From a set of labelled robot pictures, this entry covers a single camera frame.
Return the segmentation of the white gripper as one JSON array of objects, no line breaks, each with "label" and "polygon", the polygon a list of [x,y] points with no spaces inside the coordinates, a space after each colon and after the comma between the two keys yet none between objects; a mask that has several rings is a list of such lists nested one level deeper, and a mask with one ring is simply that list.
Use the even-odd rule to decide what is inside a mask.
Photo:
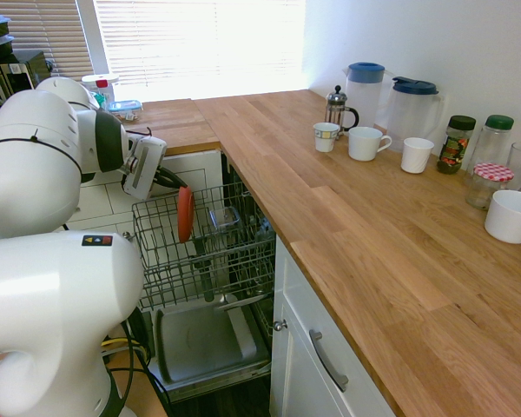
[{"label": "white gripper", "polygon": [[177,174],[160,166],[166,147],[167,144],[162,139],[153,136],[134,140],[129,156],[122,166],[125,175],[122,188],[127,194],[146,200],[153,180],[155,184],[170,189],[188,186]]}]

